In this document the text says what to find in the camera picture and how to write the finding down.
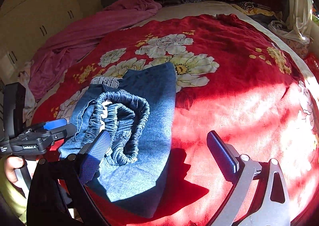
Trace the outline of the left hand red nails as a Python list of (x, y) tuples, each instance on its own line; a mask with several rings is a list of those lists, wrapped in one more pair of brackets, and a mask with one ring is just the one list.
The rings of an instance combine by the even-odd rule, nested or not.
[(24, 159), (17, 156), (8, 156), (4, 161), (4, 173), (10, 183), (18, 186), (18, 179), (15, 173), (16, 169), (24, 165)]

